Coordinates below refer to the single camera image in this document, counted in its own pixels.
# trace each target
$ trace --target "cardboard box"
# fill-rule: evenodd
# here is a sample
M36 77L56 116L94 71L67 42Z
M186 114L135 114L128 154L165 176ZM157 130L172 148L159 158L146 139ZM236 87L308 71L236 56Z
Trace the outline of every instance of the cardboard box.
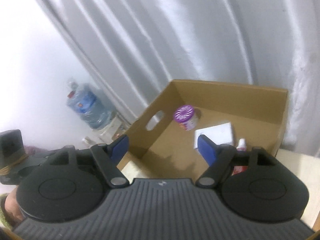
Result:
M173 80L127 130L129 152L119 163L121 170L132 159L154 178L196 180L208 165L194 149L196 129L229 121L235 140L245 138L248 148L264 147L273 156L284 136L288 92L284 89L221 82ZM190 104L200 119L195 129L183 130L172 116ZM157 112L163 117L152 129L148 122Z

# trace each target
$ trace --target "gray curtain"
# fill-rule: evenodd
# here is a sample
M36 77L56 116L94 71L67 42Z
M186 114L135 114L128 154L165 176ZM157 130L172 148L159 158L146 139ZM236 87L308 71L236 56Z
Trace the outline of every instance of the gray curtain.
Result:
M320 148L320 0L37 0L133 122L172 79L287 88L283 146Z

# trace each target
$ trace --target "person's hand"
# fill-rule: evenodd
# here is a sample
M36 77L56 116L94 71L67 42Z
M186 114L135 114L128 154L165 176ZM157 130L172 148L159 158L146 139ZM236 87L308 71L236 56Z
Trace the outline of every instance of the person's hand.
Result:
M4 203L4 209L7 212L8 216L15 222L21 222L23 220L23 215L20 211L19 205L17 203L17 188L16 187L13 191L9 193L7 196L5 203Z

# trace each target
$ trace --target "ribbed gray surface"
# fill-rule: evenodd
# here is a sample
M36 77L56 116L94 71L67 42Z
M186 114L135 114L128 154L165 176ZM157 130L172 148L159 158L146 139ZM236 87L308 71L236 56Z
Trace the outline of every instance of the ribbed gray surface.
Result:
M24 240L304 240L313 231L299 220L261 224L228 210L213 190L189 179L136 179L112 190L89 215L71 222L45 224L24 220L15 233Z

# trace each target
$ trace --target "green cloth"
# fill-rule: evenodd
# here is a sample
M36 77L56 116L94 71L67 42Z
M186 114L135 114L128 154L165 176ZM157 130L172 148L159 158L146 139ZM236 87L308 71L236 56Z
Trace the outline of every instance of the green cloth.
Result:
M8 215L4 209L4 203L5 203L7 196L8 196L8 194L1 194L0 195L0 221L6 228L11 230L13 226L10 223L10 218L8 217Z

